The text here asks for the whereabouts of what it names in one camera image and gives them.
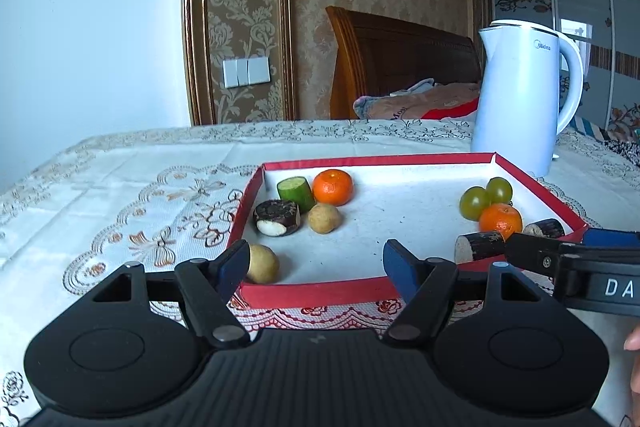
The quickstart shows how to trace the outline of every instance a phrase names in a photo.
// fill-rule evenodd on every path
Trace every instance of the white letter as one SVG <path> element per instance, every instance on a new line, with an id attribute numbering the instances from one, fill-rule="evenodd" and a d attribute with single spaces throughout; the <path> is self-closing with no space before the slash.
<path id="1" fill-rule="evenodd" d="M 613 283 L 613 290 L 610 289 L 611 283 Z M 605 290 L 604 295 L 615 295 L 617 290 L 618 290 L 618 281 L 616 281 L 615 279 L 609 279 L 609 282 L 607 282 L 607 289 Z"/>
<path id="2" fill-rule="evenodd" d="M 622 292 L 622 296 L 624 297 L 626 294 L 631 295 L 631 298 L 634 298 L 634 282 L 629 281 L 629 284 L 626 285 L 625 290 Z"/>

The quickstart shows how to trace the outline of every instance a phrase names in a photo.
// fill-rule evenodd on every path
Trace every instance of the kettle handle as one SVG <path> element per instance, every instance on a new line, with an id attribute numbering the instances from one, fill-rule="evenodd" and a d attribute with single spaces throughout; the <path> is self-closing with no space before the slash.
<path id="1" fill-rule="evenodd" d="M 569 90 L 566 94 L 564 107 L 558 115 L 558 131 L 556 134 L 560 134 L 569 125 L 578 110 L 580 97 L 582 96 L 582 84 L 584 83 L 584 66 L 578 46 L 564 33 L 556 33 L 558 34 L 560 53 L 569 65 Z"/>

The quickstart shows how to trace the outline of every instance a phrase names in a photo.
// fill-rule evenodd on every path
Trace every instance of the small potato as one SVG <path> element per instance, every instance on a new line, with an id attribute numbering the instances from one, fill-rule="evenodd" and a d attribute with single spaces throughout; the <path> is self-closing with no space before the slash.
<path id="1" fill-rule="evenodd" d="M 280 260 L 273 250 L 264 245 L 249 245 L 251 258 L 246 276 L 256 284 L 270 284 L 278 279 Z"/>
<path id="2" fill-rule="evenodd" d="M 329 233 L 340 226 L 342 216 L 333 205 L 318 203 L 306 214 L 306 220 L 314 232 Z"/>

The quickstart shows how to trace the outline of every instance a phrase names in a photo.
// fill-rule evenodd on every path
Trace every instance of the orange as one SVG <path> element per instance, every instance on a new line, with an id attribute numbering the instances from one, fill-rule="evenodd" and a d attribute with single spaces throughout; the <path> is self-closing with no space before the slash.
<path id="1" fill-rule="evenodd" d="M 318 203 L 340 206 L 353 197 L 353 180 L 344 171 L 329 169 L 314 178 L 312 191 Z"/>
<path id="2" fill-rule="evenodd" d="M 514 232 L 522 232 L 522 216 L 510 204 L 494 203 L 486 207 L 478 220 L 480 232 L 500 232 L 506 241 Z"/>

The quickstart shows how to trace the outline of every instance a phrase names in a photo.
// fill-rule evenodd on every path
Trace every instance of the midea logo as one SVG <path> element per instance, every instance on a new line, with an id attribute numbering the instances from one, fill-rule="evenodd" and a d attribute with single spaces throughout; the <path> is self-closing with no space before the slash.
<path id="1" fill-rule="evenodd" d="M 538 49 L 542 48 L 543 50 L 551 51 L 551 47 L 550 46 L 547 46 L 546 44 L 543 44 L 542 42 L 540 42 L 537 39 L 533 41 L 533 45 L 535 47 L 537 47 Z"/>

